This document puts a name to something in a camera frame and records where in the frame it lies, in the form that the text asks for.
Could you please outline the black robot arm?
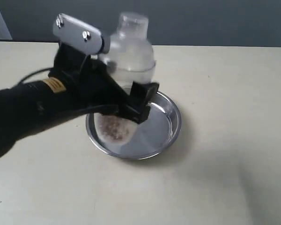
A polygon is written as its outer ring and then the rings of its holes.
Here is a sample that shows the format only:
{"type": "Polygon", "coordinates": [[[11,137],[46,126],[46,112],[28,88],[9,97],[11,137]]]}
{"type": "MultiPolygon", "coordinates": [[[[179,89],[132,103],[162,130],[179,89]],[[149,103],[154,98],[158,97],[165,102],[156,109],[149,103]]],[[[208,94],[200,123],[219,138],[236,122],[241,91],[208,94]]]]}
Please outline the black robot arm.
{"type": "Polygon", "coordinates": [[[134,82],[126,93],[103,62],[61,44],[47,79],[0,90],[0,158],[17,141],[89,113],[141,124],[158,88],[156,82],[134,82]]]}

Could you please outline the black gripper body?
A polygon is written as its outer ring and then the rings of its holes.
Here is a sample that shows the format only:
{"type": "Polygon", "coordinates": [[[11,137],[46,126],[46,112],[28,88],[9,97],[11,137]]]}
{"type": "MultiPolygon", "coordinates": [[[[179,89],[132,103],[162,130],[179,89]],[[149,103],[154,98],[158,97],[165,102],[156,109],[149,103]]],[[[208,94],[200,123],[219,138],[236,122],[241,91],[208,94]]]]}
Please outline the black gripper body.
{"type": "Polygon", "coordinates": [[[123,88],[108,74],[106,65],[67,44],[59,44],[50,77],[60,80],[72,100],[60,117],[72,119],[83,114],[115,115],[141,124],[148,119],[148,104],[138,109],[123,88]]]}

